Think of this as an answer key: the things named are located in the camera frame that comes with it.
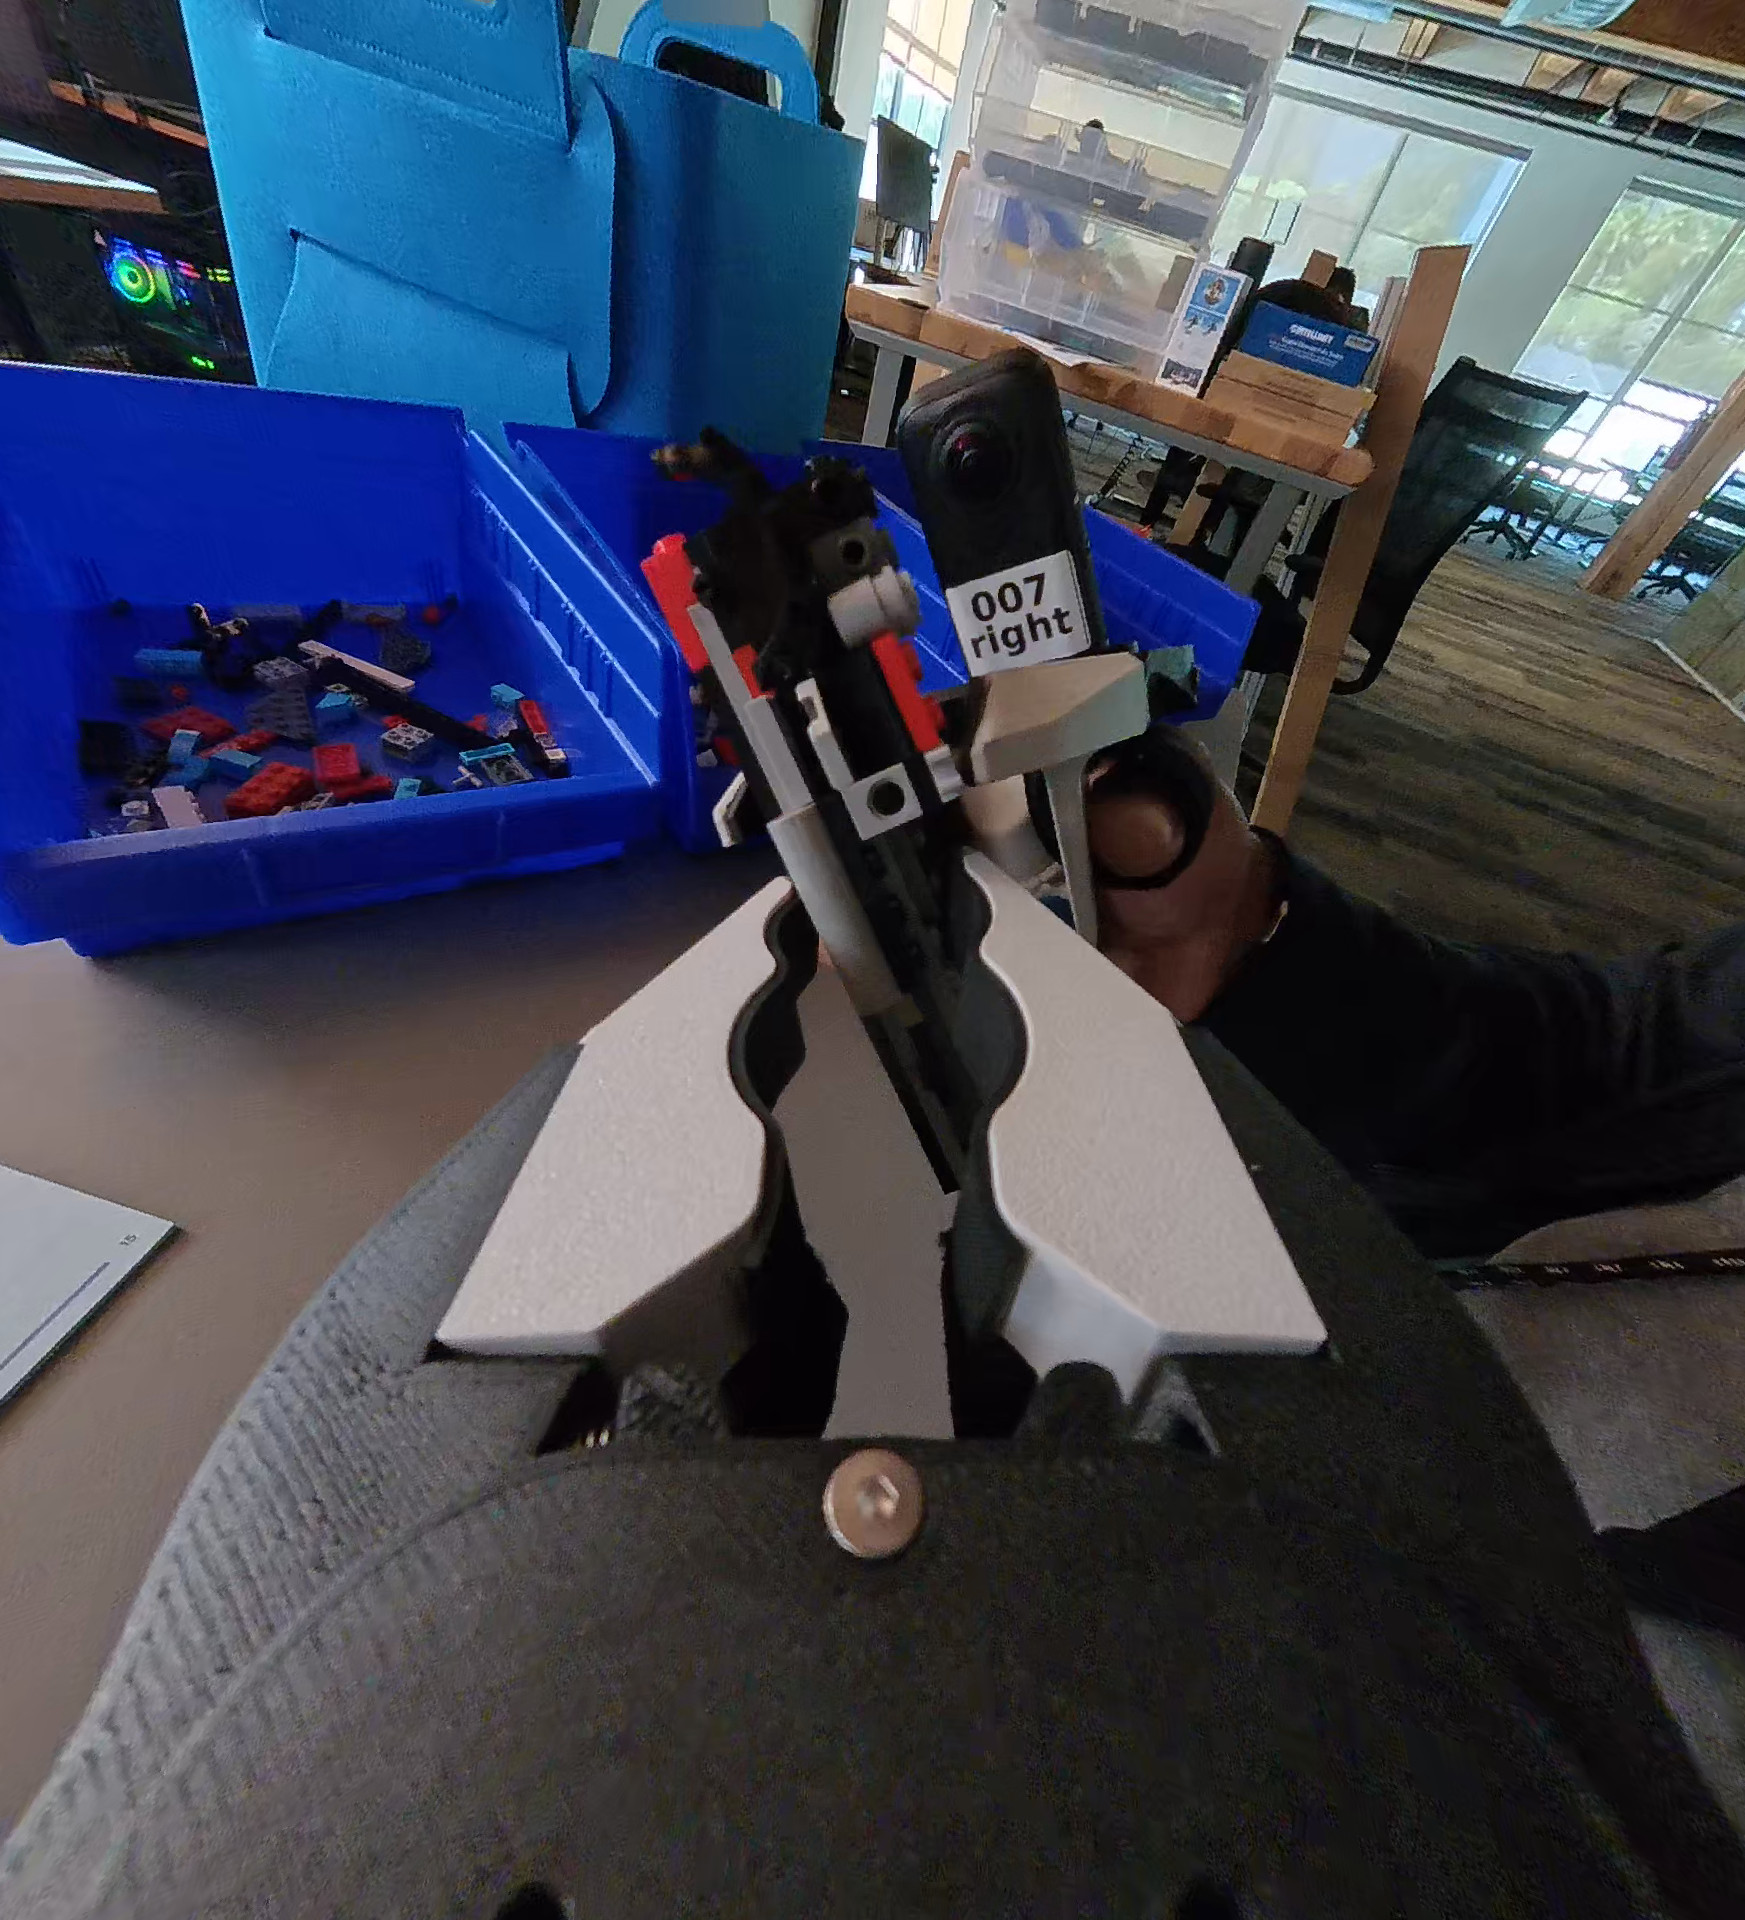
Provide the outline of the black office chair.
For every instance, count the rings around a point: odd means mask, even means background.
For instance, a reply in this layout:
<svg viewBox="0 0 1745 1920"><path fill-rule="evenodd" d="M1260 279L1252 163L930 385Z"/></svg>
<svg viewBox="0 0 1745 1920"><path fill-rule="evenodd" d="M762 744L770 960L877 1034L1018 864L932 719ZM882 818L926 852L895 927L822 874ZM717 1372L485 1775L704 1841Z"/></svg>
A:
<svg viewBox="0 0 1745 1920"><path fill-rule="evenodd" d="M1459 355L1425 397L1349 639L1364 649L1334 696L1364 693L1386 670L1421 587L1487 506L1588 394L1492 371Z"/></svg>

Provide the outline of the blue plastic bin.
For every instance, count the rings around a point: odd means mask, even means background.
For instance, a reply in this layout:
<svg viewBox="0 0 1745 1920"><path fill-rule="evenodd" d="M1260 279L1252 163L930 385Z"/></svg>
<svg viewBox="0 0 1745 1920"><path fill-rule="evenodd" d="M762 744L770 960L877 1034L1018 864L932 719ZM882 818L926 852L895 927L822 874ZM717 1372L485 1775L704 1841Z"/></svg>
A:
<svg viewBox="0 0 1745 1920"><path fill-rule="evenodd" d="M0 364L0 936L95 959L661 837L657 786L558 646L555 527L452 411ZM404 601L532 621L605 770L276 825L90 840L75 770L83 619L105 601Z"/></svg>
<svg viewBox="0 0 1745 1920"><path fill-rule="evenodd" d="M665 478L654 440L550 426L506 434L555 527L545 567L569 612L550 613L553 637L647 768L669 837L713 850L713 811L731 768L700 763L686 661L644 560L657 540L717 523L727 495ZM1087 506L1083 521L1113 646L1154 664L1187 649L1191 664L1173 674L1191 677L1191 716L1215 716L1237 684L1260 605L1100 509Z"/></svg>

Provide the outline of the pile of loose toy bricks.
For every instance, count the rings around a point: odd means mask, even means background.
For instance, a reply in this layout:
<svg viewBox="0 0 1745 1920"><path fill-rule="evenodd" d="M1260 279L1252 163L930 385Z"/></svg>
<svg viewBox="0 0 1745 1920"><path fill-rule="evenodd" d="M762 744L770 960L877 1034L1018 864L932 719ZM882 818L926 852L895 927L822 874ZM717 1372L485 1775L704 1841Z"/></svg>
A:
<svg viewBox="0 0 1745 1920"><path fill-rule="evenodd" d="M370 818L605 770L532 621L498 599L152 603L83 619L73 750L90 840Z"/></svg>

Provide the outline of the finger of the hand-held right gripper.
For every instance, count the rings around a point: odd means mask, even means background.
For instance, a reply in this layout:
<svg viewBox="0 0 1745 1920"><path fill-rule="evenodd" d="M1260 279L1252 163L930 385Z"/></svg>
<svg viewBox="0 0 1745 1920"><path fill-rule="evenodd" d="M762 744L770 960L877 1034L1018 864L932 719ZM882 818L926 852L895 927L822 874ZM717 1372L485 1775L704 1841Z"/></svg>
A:
<svg viewBox="0 0 1745 1920"><path fill-rule="evenodd" d="M1002 783L1089 760L1149 731L1141 657L1070 657L982 677L968 763L972 783Z"/></svg>

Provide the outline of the person's grey sweatshirt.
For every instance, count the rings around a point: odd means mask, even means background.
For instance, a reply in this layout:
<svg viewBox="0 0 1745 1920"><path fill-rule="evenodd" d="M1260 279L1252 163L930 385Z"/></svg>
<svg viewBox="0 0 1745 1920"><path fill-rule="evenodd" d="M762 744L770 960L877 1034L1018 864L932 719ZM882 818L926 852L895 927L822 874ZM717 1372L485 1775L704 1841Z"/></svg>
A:
<svg viewBox="0 0 1745 1920"><path fill-rule="evenodd" d="M1743 1248L1745 1174L1701 1199L1560 1221L1505 1258ZM1745 1481L1745 1280L1517 1284L1459 1301L1529 1396L1593 1524L1656 1524ZM1745 1835L1745 1645L1653 1616L1634 1628Z"/></svg>

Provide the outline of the person's right hand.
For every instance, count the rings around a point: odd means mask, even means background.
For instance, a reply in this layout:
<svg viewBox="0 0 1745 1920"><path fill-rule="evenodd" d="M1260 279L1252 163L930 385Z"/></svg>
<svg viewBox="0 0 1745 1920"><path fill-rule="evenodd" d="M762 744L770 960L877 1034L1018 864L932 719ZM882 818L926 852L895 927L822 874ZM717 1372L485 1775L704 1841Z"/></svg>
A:
<svg viewBox="0 0 1745 1920"><path fill-rule="evenodd" d="M1100 951L1174 1020L1200 1020L1286 916L1281 843L1166 727L1100 754L1083 803Z"/></svg>

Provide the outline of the blue felt bag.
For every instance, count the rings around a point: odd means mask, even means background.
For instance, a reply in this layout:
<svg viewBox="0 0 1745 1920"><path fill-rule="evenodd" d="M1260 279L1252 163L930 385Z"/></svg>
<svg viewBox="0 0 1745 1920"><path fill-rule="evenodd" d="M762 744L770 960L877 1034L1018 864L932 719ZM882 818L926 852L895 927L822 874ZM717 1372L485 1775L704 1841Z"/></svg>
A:
<svg viewBox="0 0 1745 1920"><path fill-rule="evenodd" d="M181 13L261 385L490 436L602 405L618 140L559 3Z"/></svg>
<svg viewBox="0 0 1745 1920"><path fill-rule="evenodd" d="M829 406L862 142L766 3L638 3L587 76L616 140L611 330L575 425L796 450Z"/></svg>

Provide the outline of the grey desk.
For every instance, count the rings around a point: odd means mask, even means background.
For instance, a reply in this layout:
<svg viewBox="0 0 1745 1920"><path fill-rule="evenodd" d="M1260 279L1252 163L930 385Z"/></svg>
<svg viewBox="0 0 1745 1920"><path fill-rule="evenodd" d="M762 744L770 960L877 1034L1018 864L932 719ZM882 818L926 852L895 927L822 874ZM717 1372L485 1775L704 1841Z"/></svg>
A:
<svg viewBox="0 0 1745 1920"><path fill-rule="evenodd" d="M764 849L659 846L105 960L0 939L0 1165L181 1230L0 1411L0 1845L298 1311L527 1070L770 877Z"/></svg>

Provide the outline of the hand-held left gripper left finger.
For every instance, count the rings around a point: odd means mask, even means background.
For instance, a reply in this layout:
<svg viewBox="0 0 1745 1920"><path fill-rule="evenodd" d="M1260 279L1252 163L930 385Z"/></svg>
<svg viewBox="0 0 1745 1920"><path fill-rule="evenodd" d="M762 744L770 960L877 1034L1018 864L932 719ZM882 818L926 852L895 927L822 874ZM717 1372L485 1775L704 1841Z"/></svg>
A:
<svg viewBox="0 0 1745 1920"><path fill-rule="evenodd" d="M680 1372L734 1427L820 1424L820 1261L776 1115L817 952L775 879L583 1037L441 1346Z"/></svg>

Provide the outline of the wooden edged work table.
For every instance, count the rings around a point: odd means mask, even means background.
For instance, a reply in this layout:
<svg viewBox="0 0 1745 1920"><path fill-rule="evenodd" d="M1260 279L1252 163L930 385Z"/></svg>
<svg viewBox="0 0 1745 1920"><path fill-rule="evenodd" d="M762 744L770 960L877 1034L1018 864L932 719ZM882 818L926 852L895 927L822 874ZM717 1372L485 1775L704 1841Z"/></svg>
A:
<svg viewBox="0 0 1745 1920"><path fill-rule="evenodd" d="M80 212L163 213L162 194L143 183L99 167L53 156L20 140L0 137L0 203Z"/></svg>

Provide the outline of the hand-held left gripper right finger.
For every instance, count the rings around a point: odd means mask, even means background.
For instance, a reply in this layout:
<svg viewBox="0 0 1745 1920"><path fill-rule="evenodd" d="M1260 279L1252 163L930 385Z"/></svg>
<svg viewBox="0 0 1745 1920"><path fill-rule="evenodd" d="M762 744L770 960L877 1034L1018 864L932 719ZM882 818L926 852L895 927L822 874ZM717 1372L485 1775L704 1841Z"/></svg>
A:
<svg viewBox="0 0 1745 1920"><path fill-rule="evenodd" d="M1173 1016L982 852L951 907L973 1095L948 1246L955 1435L1012 1434L1068 1368L1136 1411L1166 1361L1326 1351Z"/></svg>

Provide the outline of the clear plastic drawer unit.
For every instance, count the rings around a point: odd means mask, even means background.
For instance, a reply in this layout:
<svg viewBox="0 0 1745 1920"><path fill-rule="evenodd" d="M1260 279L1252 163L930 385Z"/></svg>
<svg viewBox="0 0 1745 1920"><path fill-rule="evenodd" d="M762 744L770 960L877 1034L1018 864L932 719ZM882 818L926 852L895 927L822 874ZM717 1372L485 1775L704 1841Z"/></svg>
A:
<svg viewBox="0 0 1745 1920"><path fill-rule="evenodd" d="M943 216L937 308L1156 373L1305 13L1005 3Z"/></svg>

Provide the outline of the grey red toy brick spaceship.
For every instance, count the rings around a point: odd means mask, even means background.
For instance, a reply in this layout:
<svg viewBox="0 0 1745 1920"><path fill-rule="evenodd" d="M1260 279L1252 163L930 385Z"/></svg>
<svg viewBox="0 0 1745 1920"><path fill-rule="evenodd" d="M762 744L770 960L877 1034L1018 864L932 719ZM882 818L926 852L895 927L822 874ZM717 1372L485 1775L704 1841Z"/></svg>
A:
<svg viewBox="0 0 1745 1920"><path fill-rule="evenodd" d="M946 1191L977 1095L953 1041L949 880L963 777L914 648L919 592L871 476L832 454L776 483L717 431L652 450L723 495L641 569L700 710L725 844L766 835Z"/></svg>

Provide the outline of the wooden support post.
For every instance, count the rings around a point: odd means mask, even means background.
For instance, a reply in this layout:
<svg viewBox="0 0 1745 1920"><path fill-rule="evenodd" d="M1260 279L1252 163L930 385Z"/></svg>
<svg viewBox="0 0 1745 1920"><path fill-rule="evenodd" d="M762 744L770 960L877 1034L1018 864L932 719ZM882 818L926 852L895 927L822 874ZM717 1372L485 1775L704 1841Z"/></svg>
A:
<svg viewBox="0 0 1745 1920"><path fill-rule="evenodd" d="M1605 540L1583 590L1605 601L1626 598L1743 452L1745 369L1674 446L1653 489Z"/></svg>

